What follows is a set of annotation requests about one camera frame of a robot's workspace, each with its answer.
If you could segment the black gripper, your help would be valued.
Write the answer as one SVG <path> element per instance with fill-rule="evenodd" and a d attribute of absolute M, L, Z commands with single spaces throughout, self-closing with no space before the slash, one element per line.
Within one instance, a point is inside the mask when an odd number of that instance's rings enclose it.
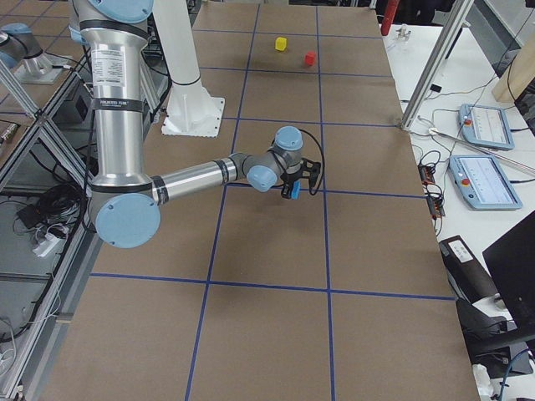
<path fill-rule="evenodd" d="M 318 191 L 317 182 L 320 180 L 320 173 L 320 162 L 303 158 L 299 165 L 292 166 L 282 173 L 281 180 L 283 186 L 281 189 L 281 197 L 284 199 L 291 199 L 293 183 L 298 180 L 300 181 L 301 179 L 306 179 L 308 181 L 309 193 L 316 193 Z"/>

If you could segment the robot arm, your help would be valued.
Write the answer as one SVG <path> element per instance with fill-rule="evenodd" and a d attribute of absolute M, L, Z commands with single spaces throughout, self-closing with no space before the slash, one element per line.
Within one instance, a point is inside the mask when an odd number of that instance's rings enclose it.
<path fill-rule="evenodd" d="M 318 190 L 324 163 L 302 155 L 302 130 L 279 129 L 261 155 L 235 153 L 178 170 L 148 176 L 143 161 L 142 52 L 149 42 L 148 20 L 155 21 L 168 69 L 171 96 L 165 135 L 214 137 L 225 101 L 212 97 L 201 81 L 187 4 L 184 1 L 74 1 L 70 32 L 89 46 L 92 110 L 96 123 L 99 172 L 93 179 L 90 219 L 99 237 L 119 248 L 150 240 L 161 223 L 160 207 L 236 180 L 265 192 L 280 186 L 294 199 L 301 180 Z"/>

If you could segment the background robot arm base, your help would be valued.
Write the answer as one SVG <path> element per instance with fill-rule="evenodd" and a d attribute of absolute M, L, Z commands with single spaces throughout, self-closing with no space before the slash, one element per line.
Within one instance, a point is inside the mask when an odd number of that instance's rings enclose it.
<path fill-rule="evenodd" d="M 19 66 L 14 76 L 22 84 L 54 84 L 63 67 L 55 68 L 30 27 L 24 23 L 1 26 L 1 61 L 9 68 Z"/>

